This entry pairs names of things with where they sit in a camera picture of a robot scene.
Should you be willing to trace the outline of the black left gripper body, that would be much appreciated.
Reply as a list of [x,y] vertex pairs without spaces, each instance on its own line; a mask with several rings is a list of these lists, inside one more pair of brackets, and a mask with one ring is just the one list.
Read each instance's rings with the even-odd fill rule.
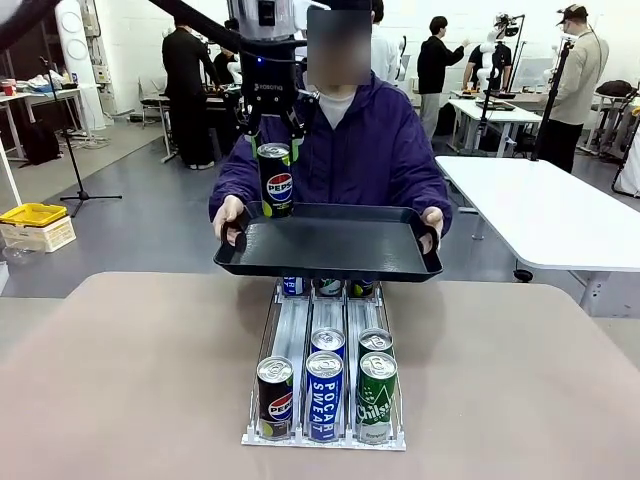
[[282,114],[297,98],[296,42],[243,40],[240,48],[242,95],[253,112]]

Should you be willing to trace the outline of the person's right hand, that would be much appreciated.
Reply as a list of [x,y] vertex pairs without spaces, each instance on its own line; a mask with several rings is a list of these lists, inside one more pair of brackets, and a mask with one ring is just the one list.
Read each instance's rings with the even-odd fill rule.
[[229,227],[225,234],[222,233],[223,226],[226,223],[234,222],[245,210],[243,202],[234,195],[227,195],[217,210],[212,225],[216,238],[218,240],[225,239],[229,244],[234,245],[236,237],[240,233],[235,227]]

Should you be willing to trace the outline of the person's left hand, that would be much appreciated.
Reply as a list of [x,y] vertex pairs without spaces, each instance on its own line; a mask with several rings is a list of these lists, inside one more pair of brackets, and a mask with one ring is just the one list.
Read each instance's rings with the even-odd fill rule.
[[421,219],[425,225],[431,226],[437,232],[440,239],[444,228],[444,214],[439,207],[428,207],[421,214]]

